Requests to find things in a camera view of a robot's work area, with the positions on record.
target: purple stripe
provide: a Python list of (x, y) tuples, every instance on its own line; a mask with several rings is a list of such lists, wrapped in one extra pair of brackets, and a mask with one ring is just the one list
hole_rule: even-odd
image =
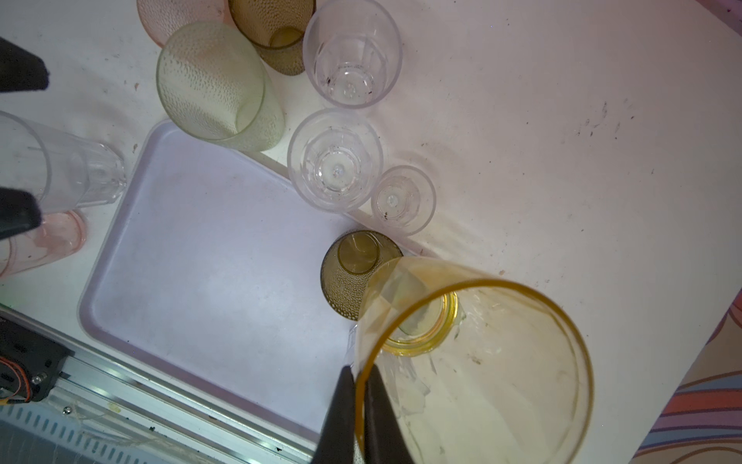
[(713, 411), (662, 416), (654, 423), (652, 430), (675, 427), (715, 427), (717, 425), (742, 428), (742, 411)]

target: white table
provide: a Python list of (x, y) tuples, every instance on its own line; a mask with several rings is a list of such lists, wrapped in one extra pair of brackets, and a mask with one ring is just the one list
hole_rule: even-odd
[[(439, 194), (407, 245), (561, 304), (596, 379), (575, 463), (626, 463), (742, 285), (742, 37), (694, 0), (382, 3), (404, 62), (368, 117), (388, 166)], [(6, 1), (0, 35), (51, 72), (0, 108), (105, 141), (131, 173), (165, 117), (134, 0)], [(266, 154), (285, 163), (321, 104), (306, 76), (271, 77), (287, 132)], [(3, 280), (0, 301), (142, 367), (76, 315), (115, 211), (86, 209), (85, 247)]]

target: tray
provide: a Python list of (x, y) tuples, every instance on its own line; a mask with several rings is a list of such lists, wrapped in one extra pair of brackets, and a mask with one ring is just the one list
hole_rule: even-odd
[(148, 137), (80, 304), (95, 339), (316, 440), (354, 325), (320, 265), (360, 226), (172, 122)]

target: colorful patterned fabric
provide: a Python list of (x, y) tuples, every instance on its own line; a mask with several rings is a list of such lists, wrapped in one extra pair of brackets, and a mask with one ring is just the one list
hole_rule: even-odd
[(630, 464), (742, 463), (742, 291)]

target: red stripe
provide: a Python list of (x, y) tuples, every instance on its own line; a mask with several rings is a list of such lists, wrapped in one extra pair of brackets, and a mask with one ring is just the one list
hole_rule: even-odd
[(742, 408), (742, 390), (676, 393), (662, 415)]

